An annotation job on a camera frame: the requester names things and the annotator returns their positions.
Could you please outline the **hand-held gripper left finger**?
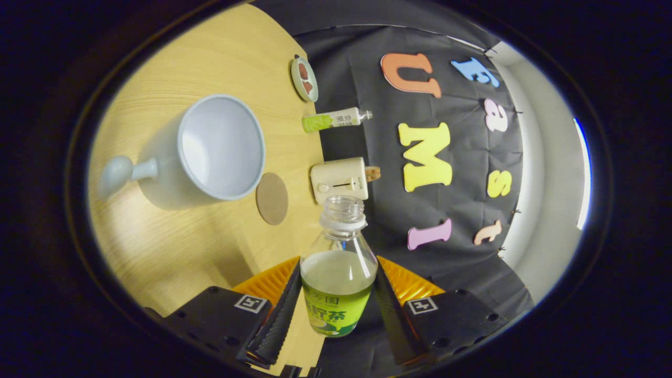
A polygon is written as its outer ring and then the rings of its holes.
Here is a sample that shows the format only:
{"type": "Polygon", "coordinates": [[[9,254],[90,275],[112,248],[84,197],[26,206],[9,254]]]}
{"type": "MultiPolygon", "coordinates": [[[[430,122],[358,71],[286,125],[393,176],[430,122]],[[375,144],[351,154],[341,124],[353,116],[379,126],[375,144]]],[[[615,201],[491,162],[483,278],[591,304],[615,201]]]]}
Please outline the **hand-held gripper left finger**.
{"type": "Polygon", "coordinates": [[[211,286],[161,316],[144,311],[187,344],[233,366],[270,368],[278,361],[300,294],[300,258],[224,289],[211,286]]]}

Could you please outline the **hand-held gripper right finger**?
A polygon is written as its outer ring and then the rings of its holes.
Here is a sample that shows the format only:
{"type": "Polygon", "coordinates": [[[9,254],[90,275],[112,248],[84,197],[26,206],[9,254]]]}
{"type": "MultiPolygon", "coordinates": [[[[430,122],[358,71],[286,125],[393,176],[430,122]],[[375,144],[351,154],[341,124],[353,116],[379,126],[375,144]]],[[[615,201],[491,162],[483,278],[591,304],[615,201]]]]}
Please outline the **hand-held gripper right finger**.
{"type": "Polygon", "coordinates": [[[394,361],[451,363],[519,315],[519,278],[497,257],[422,277],[378,256],[374,291],[394,361]]]}

